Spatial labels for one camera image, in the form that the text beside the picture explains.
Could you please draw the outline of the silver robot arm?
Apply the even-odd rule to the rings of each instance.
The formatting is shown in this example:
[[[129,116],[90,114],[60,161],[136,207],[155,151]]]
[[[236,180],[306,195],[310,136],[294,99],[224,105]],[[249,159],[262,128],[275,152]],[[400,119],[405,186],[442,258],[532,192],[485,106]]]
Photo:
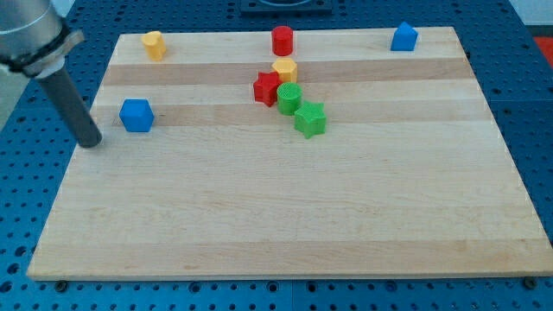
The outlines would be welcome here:
[[[12,73],[43,79],[84,40],[50,0],[1,0],[1,65]]]

